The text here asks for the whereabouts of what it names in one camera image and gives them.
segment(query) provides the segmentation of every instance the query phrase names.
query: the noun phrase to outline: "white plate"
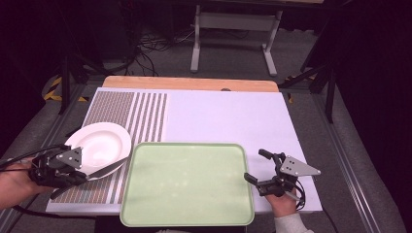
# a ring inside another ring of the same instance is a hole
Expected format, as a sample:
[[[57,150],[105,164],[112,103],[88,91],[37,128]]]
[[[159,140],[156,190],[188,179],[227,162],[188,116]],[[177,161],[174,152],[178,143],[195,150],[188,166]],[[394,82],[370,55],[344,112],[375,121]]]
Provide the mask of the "white plate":
[[[82,168],[79,171],[90,175],[128,157],[131,150],[131,139],[128,132],[120,125],[99,122],[81,128],[66,141],[65,145],[71,146],[72,149],[82,148]],[[117,169],[103,177],[109,176]]]

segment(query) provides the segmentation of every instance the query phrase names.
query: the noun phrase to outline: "green tray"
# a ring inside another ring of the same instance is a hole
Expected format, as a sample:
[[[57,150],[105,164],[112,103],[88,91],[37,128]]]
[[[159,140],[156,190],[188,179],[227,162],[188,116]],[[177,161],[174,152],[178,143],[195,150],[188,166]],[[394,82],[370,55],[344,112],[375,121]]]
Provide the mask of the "green tray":
[[[131,159],[121,222],[138,226],[247,225],[255,216],[234,144],[142,143]]]

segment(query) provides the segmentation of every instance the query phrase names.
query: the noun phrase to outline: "sleeve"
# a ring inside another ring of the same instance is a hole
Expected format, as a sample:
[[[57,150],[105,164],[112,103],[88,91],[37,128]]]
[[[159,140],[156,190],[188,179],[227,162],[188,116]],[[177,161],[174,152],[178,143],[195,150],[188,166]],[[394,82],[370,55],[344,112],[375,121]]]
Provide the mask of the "sleeve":
[[[303,225],[300,214],[275,217],[276,233],[314,233]]]

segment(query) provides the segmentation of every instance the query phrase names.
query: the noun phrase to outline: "human hand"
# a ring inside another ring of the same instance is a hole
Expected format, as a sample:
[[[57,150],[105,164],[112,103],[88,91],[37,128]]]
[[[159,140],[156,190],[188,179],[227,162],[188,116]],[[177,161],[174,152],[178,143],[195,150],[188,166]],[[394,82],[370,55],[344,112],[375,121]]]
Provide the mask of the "human hand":
[[[5,170],[30,169],[32,158],[25,158],[22,163],[14,163]],[[52,191],[52,187],[39,186],[28,176],[28,171],[0,172],[0,210],[18,205],[30,196]]]
[[[293,189],[292,193],[296,195],[296,189]],[[272,207],[275,217],[289,216],[296,213],[296,200],[289,195],[284,194],[281,197],[277,197],[273,194],[264,196]]]

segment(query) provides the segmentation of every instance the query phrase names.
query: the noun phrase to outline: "wooden strip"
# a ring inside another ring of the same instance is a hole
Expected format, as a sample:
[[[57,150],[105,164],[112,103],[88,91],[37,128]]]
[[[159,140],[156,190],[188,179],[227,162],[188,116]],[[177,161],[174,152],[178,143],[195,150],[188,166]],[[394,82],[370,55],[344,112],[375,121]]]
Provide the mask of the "wooden strip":
[[[229,89],[232,91],[279,92],[278,85],[272,81],[166,77],[109,76],[103,83],[103,87],[187,90]]]

